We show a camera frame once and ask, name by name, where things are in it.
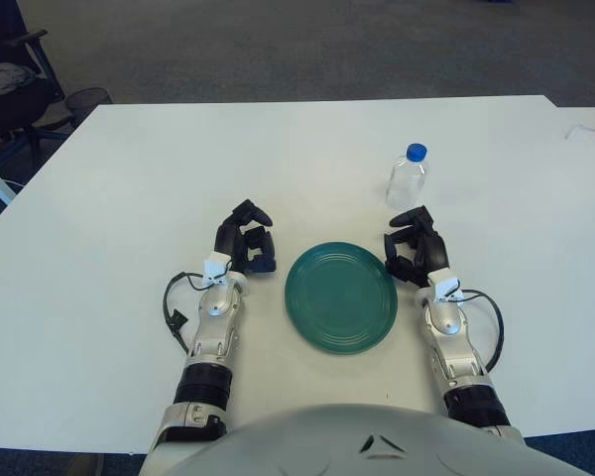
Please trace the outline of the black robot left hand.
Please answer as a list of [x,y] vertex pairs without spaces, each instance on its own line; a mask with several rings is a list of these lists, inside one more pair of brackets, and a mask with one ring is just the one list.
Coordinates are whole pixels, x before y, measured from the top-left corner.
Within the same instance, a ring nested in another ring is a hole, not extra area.
[[232,210],[218,227],[214,251],[231,258],[231,271],[273,273],[277,269],[269,215],[250,199]]

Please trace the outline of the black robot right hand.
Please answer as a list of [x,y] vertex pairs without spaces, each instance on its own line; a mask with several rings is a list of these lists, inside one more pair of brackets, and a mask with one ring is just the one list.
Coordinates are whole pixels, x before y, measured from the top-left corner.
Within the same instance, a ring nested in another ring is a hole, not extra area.
[[[395,216],[389,225],[397,228],[384,235],[385,268],[391,276],[426,288],[430,273],[449,267],[445,243],[433,229],[433,219],[424,205]],[[408,244],[414,258],[399,255],[397,244]]]

